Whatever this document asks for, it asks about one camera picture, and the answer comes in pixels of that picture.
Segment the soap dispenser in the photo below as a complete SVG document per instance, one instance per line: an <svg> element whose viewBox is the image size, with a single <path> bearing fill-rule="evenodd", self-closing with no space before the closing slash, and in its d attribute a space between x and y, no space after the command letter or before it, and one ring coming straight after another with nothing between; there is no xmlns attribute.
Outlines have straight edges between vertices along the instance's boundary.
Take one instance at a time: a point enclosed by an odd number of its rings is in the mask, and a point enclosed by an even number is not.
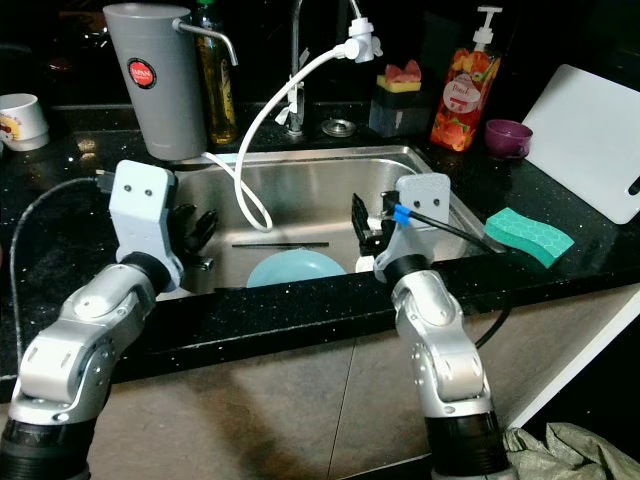
<svg viewBox="0 0 640 480"><path fill-rule="evenodd" d="M456 50L445 80L431 142L456 152L467 150L478 129L493 80L500 68L500 55L487 46L493 40L490 24L500 7L481 6L484 25L476 30L472 51Z"/></svg>

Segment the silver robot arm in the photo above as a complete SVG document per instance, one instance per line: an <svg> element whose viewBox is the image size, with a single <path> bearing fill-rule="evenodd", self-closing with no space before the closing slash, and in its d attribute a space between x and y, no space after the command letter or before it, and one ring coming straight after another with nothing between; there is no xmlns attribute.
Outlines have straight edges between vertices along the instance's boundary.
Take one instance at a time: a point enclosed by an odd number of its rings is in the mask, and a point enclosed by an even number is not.
<svg viewBox="0 0 640 480"><path fill-rule="evenodd" d="M118 165L110 211L119 263L74 292L25 351L0 445L3 480L90 477L87 454L115 364L156 295L180 283L166 225L173 182L161 168Z"/></svg>
<svg viewBox="0 0 640 480"><path fill-rule="evenodd" d="M402 205L428 205L431 211L424 213L448 223L446 176L402 177L396 189ZM434 195L441 201L434 202ZM445 208L433 208L442 199ZM433 455L432 478L516 479L482 361L463 329L462 309L430 269L434 229L411 222L397 221L387 249L375 259L374 274L392 289L396 329L411 351Z"/></svg>

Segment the sink basin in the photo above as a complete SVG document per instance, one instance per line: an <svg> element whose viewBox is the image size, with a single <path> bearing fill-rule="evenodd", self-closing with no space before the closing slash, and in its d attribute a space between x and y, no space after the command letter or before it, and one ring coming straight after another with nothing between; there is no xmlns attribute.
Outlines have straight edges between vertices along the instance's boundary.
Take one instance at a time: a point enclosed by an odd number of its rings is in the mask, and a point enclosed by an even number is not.
<svg viewBox="0 0 640 480"><path fill-rule="evenodd" d="M233 161L234 156L220 157ZM328 242L326 247L312 249L354 272L359 250L351 225L352 194L357 193L375 217L382 207L381 192L393 190L404 175L430 171L418 153L406 146L250 153L243 180L271 213L274 229L267 234L253 230L244 219L233 181L222 169L214 165L178 172L176 204L196 205L196 216L210 209L219 215L216 233L200 252L214 260L214 267L208 272L187 268L183 287L194 294L246 287L260 261L283 251L234 247L248 243ZM450 206L451 225L482 236L482 223L453 194ZM435 259L464 256L471 250L468 247L466 241L440 232Z"/></svg>

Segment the yellow sponge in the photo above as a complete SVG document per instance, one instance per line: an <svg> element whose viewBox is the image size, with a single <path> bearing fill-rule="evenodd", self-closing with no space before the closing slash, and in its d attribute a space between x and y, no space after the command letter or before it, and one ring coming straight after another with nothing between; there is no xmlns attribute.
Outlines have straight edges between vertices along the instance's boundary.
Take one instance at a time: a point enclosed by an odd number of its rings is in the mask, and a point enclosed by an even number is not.
<svg viewBox="0 0 640 480"><path fill-rule="evenodd" d="M384 75L378 75L376 83L391 93L417 92L422 86L422 82L387 83Z"/></svg>

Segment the black wire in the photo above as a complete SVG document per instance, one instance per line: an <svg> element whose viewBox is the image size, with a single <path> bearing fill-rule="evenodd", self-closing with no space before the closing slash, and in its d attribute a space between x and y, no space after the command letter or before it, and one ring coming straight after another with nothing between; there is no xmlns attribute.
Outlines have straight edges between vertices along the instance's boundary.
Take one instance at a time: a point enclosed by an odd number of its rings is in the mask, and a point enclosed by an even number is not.
<svg viewBox="0 0 640 480"><path fill-rule="evenodd" d="M11 239L11 248L9 249L9 282L11 284L11 299L13 302L13 317L16 324L16 346L18 353L18 361L22 359L22 340L20 333L20 306L18 304L18 285L16 282L16 248L18 246L18 239L20 238L20 233L22 229L27 223L27 219L31 215L31 213L35 210L35 208L40 205L42 202L47 200L49 197L54 195L56 192L63 190L68 187L72 187L74 185L78 185L81 183L96 183L97 179L95 177L80 177L74 178L73 180L68 180L66 182L62 182L50 190L47 190L38 198L36 198L31 205L29 205L26 210L22 213L20 220L16 224L16 229L13 232L13 238Z"/></svg>
<svg viewBox="0 0 640 480"><path fill-rule="evenodd" d="M488 252L488 253L490 253L492 255L497 254L497 252L495 250L493 250L489 246L489 244L487 244L486 242L480 240L479 238L471 235L470 233L465 232L464 230L460 230L459 228L452 227L451 225L447 225L446 223L442 223L442 222L436 220L435 218L427 217L427 216L422 215L422 214L420 214L418 212L414 212L413 210L409 211L409 216L411 218L415 218L419 222L426 223L427 225L431 225L432 227L439 228L439 229L444 230L446 232L449 232L449 233L451 233L453 235L456 235L456 236L458 236L460 238L464 238L465 240L473 243L474 245L477 245L478 247L480 247L485 252ZM502 325L504 325L504 322L507 321L507 318L509 318L509 314L510 313L511 313L511 307L505 308L504 310L502 310L500 312L500 315L498 315L498 318L496 318L496 321L493 322L493 325L491 325L491 327L489 327L489 330L487 330L484 333L484 335L482 335L482 337L480 337L476 341L476 348L482 347L485 343L487 343L489 340L491 340L491 337L493 337L496 334L496 332L498 330L500 330L500 327L502 327Z"/></svg>
<svg viewBox="0 0 640 480"><path fill-rule="evenodd" d="M409 211L409 216L411 218L415 218L419 222L426 223L427 225L431 225L432 227L439 228L440 230L444 230L449 232L457 237L464 238L468 242L473 243L474 245L480 247L487 253L495 254L496 252L491 248L487 243L480 240L478 237L471 235L470 233L465 232L464 230L460 230L459 228L452 227L451 225L447 225L446 223L442 223L435 218L427 217L418 212L414 212L413 210Z"/></svg>
<svg viewBox="0 0 640 480"><path fill-rule="evenodd" d="M493 322L493 325L489 327L489 330L487 330L484 333L484 335L482 335L476 341L476 348L482 347L485 343L491 340L491 337L493 337L496 334L496 332L500 330L500 327L504 325L504 322L507 321L507 318L509 318L510 313L511 313L511 308L505 308L503 311L500 312L500 315L498 315L498 318L496 318L496 321Z"/></svg>

